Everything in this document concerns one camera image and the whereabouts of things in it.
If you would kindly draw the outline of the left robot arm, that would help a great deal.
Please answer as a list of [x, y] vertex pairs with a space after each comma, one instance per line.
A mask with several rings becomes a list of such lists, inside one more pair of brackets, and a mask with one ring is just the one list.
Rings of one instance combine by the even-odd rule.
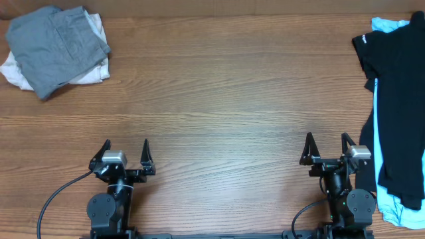
[[137, 228], [129, 225], [133, 186], [145, 183], [156, 174], [149, 141], [143, 143], [140, 169], [127, 169], [123, 151], [112, 151], [111, 141], [105, 141], [90, 161], [89, 170], [96, 178], [108, 184], [107, 192], [94, 195], [86, 212], [91, 221], [91, 238], [138, 238]]

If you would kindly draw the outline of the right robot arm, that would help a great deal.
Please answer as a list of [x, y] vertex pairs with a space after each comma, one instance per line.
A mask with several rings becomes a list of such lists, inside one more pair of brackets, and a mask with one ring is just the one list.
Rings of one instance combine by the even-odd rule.
[[374, 237], [367, 227], [373, 223], [377, 198], [365, 189], [353, 188], [350, 180], [350, 175], [355, 174], [360, 165], [368, 163], [371, 152], [364, 145], [354, 143], [347, 133], [341, 134], [341, 149], [342, 154], [338, 158], [322, 158], [313, 134], [307, 133], [299, 163], [311, 167], [309, 176], [319, 178], [319, 186], [325, 198], [305, 206], [294, 216], [291, 225], [294, 238], [300, 236], [295, 231], [298, 217], [323, 202], [328, 203], [331, 221], [321, 223], [306, 238]]

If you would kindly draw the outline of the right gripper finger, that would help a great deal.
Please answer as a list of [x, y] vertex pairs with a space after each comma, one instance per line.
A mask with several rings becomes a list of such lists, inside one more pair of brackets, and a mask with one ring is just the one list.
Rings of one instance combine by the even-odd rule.
[[319, 154], [312, 132], [309, 132], [306, 135], [305, 145], [299, 163], [300, 165], [313, 165], [319, 159], [321, 159], [321, 155]]
[[341, 134], [341, 151], [342, 154], [352, 156], [352, 146], [356, 146], [357, 144], [351, 139], [348, 133], [344, 132]]

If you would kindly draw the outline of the black polo shirt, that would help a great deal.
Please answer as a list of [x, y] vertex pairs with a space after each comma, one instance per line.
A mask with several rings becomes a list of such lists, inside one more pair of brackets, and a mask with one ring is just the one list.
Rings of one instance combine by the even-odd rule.
[[375, 106], [383, 164], [378, 184], [406, 208], [424, 200], [424, 12], [389, 33], [352, 39], [368, 80], [377, 80]]

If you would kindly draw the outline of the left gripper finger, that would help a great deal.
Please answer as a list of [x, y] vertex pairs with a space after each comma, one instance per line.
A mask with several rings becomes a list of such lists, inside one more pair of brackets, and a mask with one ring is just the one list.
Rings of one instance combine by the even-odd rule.
[[141, 154], [140, 163], [144, 169], [154, 169], [155, 164], [153, 162], [150, 147], [149, 147], [149, 141], [148, 139], [145, 139], [143, 143], [143, 149]]
[[103, 146], [100, 148], [100, 150], [90, 160], [90, 163], [89, 163], [89, 166], [88, 167], [89, 168], [94, 168], [97, 163], [100, 163], [102, 161], [102, 157], [103, 157], [104, 153], [107, 150], [110, 150], [110, 148], [111, 148], [111, 141], [109, 139], [107, 139], [105, 141], [105, 143], [103, 144]]

